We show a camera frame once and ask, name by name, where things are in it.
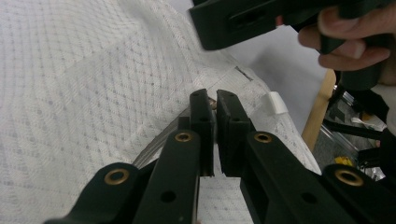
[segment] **round hole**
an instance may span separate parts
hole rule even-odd
[[[178,133],[175,138],[178,142],[189,142],[192,139],[192,135],[190,133]]]
[[[256,135],[254,135],[254,139],[262,143],[269,143],[272,141],[272,137],[265,133],[257,133]]]
[[[161,201],[163,203],[171,203],[176,199],[176,194],[172,190],[168,190],[161,194]]]
[[[359,187],[363,185],[363,179],[349,170],[336,170],[335,176],[338,180],[350,186]]]
[[[129,177],[129,172],[125,169],[115,169],[108,172],[105,176],[105,183],[108,185],[119,185]]]
[[[311,193],[307,193],[307,192],[303,193],[303,194],[301,194],[301,197],[303,198],[303,200],[306,203],[317,203],[318,202],[317,197],[315,197],[315,195],[313,195]]]

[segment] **white netting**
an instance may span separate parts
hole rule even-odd
[[[249,115],[269,91],[224,52],[203,52],[163,1],[1,1],[0,48],[1,223],[65,215],[101,167],[132,162],[192,91],[233,91]],[[273,133],[318,170],[292,123],[277,122]],[[235,183],[203,181],[204,223],[250,222]]]

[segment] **finger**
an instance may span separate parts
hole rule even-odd
[[[359,59],[366,50],[366,42],[362,39],[347,40],[343,45],[332,51],[332,54]]]
[[[311,48],[320,49],[320,33],[316,25],[303,28],[298,34],[298,40],[301,45]],[[349,58],[359,59],[366,49],[366,43],[361,40],[347,40],[343,45],[335,49],[332,53]]]
[[[390,51],[384,48],[372,47],[363,52],[359,59],[353,59],[342,55],[320,55],[320,65],[338,71],[356,71],[386,60]]]
[[[372,10],[353,20],[340,19],[338,7],[330,7],[319,13],[318,28],[324,35],[343,39],[361,39],[384,33],[395,34],[396,3]]]
[[[383,63],[383,69],[378,83],[384,85],[396,85],[396,43],[393,41],[389,44],[390,57]]]
[[[298,34],[298,41],[301,45],[320,49],[320,32],[317,25],[310,25],[303,28]]]

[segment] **white surface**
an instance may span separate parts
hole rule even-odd
[[[170,0],[177,11],[190,19],[191,1]],[[265,35],[227,48],[241,64],[251,68],[279,92],[299,133],[303,132],[326,69],[318,65],[318,53],[302,47],[291,27],[278,27]]]
[[[289,114],[265,114],[265,83],[227,52],[202,51],[165,2],[0,8],[0,223],[64,216],[100,168],[134,161],[202,88],[236,93],[259,130],[319,172]],[[210,178],[201,192],[203,223],[251,222],[236,179]]]

